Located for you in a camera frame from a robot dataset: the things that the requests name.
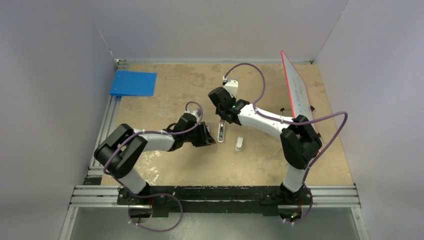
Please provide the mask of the white stapler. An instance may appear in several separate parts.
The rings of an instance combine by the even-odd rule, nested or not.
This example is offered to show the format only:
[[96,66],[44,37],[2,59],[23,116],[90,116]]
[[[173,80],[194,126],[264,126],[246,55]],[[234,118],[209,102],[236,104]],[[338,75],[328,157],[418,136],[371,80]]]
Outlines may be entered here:
[[223,120],[223,119],[220,119],[219,125],[218,125],[218,134],[217,134],[217,141],[219,143],[223,143],[224,142],[224,138],[225,138],[225,125],[226,125],[226,121]]

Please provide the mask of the small white staple remover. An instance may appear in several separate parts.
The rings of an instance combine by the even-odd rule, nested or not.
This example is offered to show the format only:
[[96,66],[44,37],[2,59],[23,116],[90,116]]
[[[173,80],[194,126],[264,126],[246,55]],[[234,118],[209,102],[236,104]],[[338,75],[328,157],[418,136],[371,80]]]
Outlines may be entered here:
[[241,149],[242,149],[242,147],[243,147],[243,141],[244,141],[244,138],[243,138],[243,137],[239,136],[239,137],[237,138],[237,140],[236,140],[236,144],[235,144],[235,149],[236,149],[237,151],[241,151]]

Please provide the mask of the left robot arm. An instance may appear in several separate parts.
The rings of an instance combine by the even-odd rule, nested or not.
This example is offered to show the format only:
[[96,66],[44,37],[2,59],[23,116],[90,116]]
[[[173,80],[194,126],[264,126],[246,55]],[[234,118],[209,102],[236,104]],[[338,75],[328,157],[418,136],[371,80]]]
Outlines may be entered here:
[[94,151],[93,157],[130,191],[138,205],[151,194],[149,183],[137,172],[135,164],[144,152],[173,152],[185,143],[205,147],[216,143],[204,121],[196,113],[184,113],[177,122],[160,131],[135,130],[126,123],[119,125]]

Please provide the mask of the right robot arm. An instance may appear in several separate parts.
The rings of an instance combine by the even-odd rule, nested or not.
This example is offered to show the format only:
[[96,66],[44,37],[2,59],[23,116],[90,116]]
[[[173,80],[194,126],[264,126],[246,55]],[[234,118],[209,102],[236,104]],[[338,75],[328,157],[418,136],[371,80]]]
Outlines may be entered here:
[[224,87],[215,88],[208,97],[215,106],[215,113],[227,123],[252,127],[281,141],[289,167],[281,183],[280,196],[288,204],[298,200],[307,167],[323,145],[314,127],[306,123],[308,118],[303,115],[296,118],[281,115],[265,117],[252,103],[237,100]]

